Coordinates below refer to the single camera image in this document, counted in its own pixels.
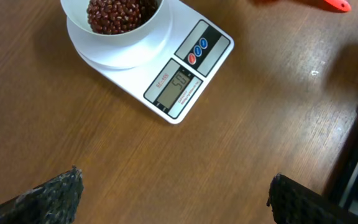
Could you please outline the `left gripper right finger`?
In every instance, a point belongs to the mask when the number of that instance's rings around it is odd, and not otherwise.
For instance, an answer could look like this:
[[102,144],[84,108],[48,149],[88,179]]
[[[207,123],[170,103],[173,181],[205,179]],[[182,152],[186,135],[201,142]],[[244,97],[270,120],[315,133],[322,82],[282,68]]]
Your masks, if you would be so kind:
[[352,224],[358,216],[283,174],[270,183],[267,206],[278,224]]

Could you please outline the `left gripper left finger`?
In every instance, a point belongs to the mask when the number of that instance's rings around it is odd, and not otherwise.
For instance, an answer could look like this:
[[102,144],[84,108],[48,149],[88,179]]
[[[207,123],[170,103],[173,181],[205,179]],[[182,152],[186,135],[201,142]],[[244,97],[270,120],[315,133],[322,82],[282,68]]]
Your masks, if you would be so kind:
[[73,223],[83,190],[82,171],[74,166],[0,204],[0,223]]

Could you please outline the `orange measuring scoop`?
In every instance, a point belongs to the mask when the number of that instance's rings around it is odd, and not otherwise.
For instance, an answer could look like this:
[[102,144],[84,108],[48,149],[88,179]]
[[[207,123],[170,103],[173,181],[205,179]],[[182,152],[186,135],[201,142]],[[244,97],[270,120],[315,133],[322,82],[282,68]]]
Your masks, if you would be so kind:
[[347,0],[324,0],[324,2],[341,12],[350,12],[352,9]]

